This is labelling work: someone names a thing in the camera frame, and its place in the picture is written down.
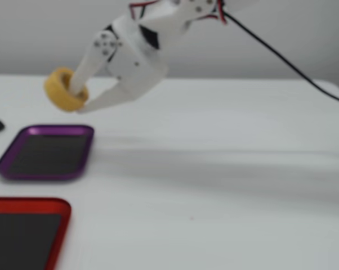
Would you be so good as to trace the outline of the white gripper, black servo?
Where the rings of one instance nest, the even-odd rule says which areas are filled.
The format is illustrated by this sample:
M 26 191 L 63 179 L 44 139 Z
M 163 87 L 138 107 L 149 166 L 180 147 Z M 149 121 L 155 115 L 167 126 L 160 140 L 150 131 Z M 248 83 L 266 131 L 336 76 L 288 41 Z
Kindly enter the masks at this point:
M 168 73 L 161 53 L 181 39 L 186 32 L 185 24 L 183 12 L 155 10 L 138 20 L 127 13 L 113 21 L 112 30 L 98 31 L 70 78 L 70 93 L 80 93 L 108 62 L 107 70 L 118 81 L 77 113 L 132 102 L 156 86 Z

